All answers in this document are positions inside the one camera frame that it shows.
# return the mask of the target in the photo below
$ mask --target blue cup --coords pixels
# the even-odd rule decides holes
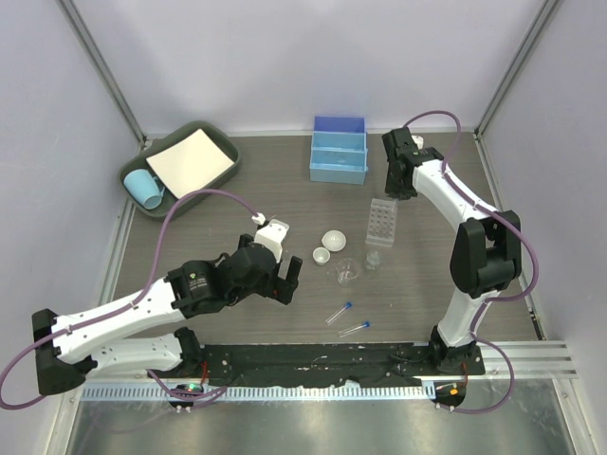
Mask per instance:
[[[159,181],[158,177],[152,176],[146,169],[137,169],[124,177],[124,187],[145,209],[151,210],[160,205],[164,195],[165,188]]]

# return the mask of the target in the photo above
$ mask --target test tube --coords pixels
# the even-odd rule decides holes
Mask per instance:
[[[345,305],[343,305],[343,308],[341,308],[340,310],[336,311],[335,314],[333,314],[333,316],[331,316],[330,318],[328,318],[326,320],[327,325],[332,324],[333,322],[335,322],[337,320],[338,317],[340,317],[345,310],[347,310],[348,308],[352,308],[352,302],[348,301]]]
[[[349,329],[341,330],[339,332],[340,337],[347,337],[348,335],[352,335],[355,332],[371,327],[371,322],[365,320],[361,325],[356,325],[354,327],[350,327]]]

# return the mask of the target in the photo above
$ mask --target black mounting plate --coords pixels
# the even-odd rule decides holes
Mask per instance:
[[[213,386],[324,388],[350,379],[362,387],[401,387],[419,385],[414,376],[462,374],[439,371],[428,346],[415,343],[205,345],[203,352]],[[478,347],[465,363],[468,375],[485,374]]]

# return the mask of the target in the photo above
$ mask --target metal frame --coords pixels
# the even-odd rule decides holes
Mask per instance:
[[[576,452],[584,455],[604,453],[604,447],[599,447],[600,442],[595,438],[591,430],[593,426],[584,411],[584,400],[579,396],[579,380],[554,379],[552,382]]]
[[[496,343],[508,356],[514,376],[525,379],[577,379],[571,355],[564,341],[506,341]],[[489,346],[480,345],[485,369],[483,376],[470,376],[469,380],[509,379],[504,358]],[[457,381],[461,376],[423,376],[425,381]]]
[[[517,50],[510,67],[506,71],[504,77],[500,81],[487,110],[481,117],[481,122],[475,130],[477,136],[482,136],[487,130],[493,116],[499,109],[502,101],[506,97],[510,87],[520,74],[524,64],[529,58],[531,51],[534,49],[535,44],[538,43],[539,38],[542,36],[546,26],[554,17],[554,13],[557,11],[558,6],[561,5],[561,0],[544,0],[542,7],[538,11],[538,14],[533,20],[529,31],[523,38],[519,49]]]
[[[119,224],[112,242],[112,252],[108,261],[103,284],[101,285],[101,293],[98,299],[99,305],[103,305],[114,299],[116,284],[122,266],[122,258],[126,250],[126,243],[131,232],[133,224],[133,216],[135,215],[135,204],[130,199],[126,199],[122,213],[119,215]]]
[[[143,134],[137,119],[135,118],[135,114],[133,114],[131,107],[129,106],[128,102],[126,102],[126,98],[124,95],[122,95],[122,91],[120,90],[112,71],[110,71],[109,66],[101,55],[101,52],[99,51],[91,32],[86,26],[86,23],[80,15],[78,8],[76,5],[74,5],[72,0],[55,1],[57,2],[60,10],[64,13],[65,19],[71,25],[74,34],[84,49],[84,52],[97,70],[103,85],[105,85],[105,88],[107,88],[110,97],[112,100],[114,100],[114,103],[117,105],[120,113],[124,117],[124,120],[129,125],[129,128],[137,139],[139,145],[144,144],[145,135]]]

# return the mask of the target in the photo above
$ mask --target gray tray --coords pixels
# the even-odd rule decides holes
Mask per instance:
[[[230,141],[230,139],[223,132],[221,132],[220,130],[218,130],[217,128],[215,128],[214,126],[212,126],[210,123],[208,123],[206,121],[190,122],[187,125],[184,125],[181,128],[179,128],[178,130],[174,131],[173,133],[170,133],[168,136],[166,136],[162,139],[155,140],[154,142],[152,142],[152,145],[147,150],[143,151],[141,154],[137,155],[135,158],[133,158],[128,163],[126,163],[124,166],[122,166],[122,168],[120,168],[120,171],[118,174],[118,179],[120,181],[120,184],[126,191],[126,194],[129,197],[129,199],[131,199],[131,201],[133,201],[135,206],[142,213],[145,213],[149,217],[155,218],[155,219],[161,221],[166,217],[167,213],[169,212],[169,210],[171,209],[171,207],[173,206],[173,204],[176,202],[177,199],[171,194],[170,191],[166,190],[164,192],[164,196],[162,197],[162,202],[160,203],[160,205],[158,207],[156,207],[155,209],[147,210],[140,203],[138,203],[135,199],[133,199],[133,197],[131,196],[131,193],[129,193],[129,191],[126,190],[126,188],[124,187],[124,177],[126,177],[126,175],[128,175],[128,173],[130,173],[131,171],[134,171],[136,169],[146,169],[152,175],[155,175],[154,171],[152,171],[152,168],[148,165],[146,158],[159,154],[160,152],[162,152],[170,147],[173,147],[177,142],[182,141],[183,139],[185,139],[186,137],[188,137],[189,135],[191,135],[193,132],[195,132],[198,129],[204,131],[207,134],[207,136],[217,145],[217,147],[219,147],[223,151],[223,153],[226,154],[234,162],[233,166],[231,166],[224,173],[222,173],[217,178],[215,178],[205,188],[219,188],[225,182],[230,180],[234,175],[236,175],[236,173],[238,172],[238,168],[240,167],[240,153],[238,152],[238,149],[236,148],[236,146]],[[201,194],[199,196],[196,196],[196,197],[190,199],[188,202],[186,202],[181,207],[179,207],[179,209],[177,209],[177,211],[173,215],[172,219],[175,219],[178,216],[184,214],[186,211],[188,211],[189,209],[194,207],[196,204],[198,204],[200,201],[202,201],[207,196],[209,196],[209,195]]]

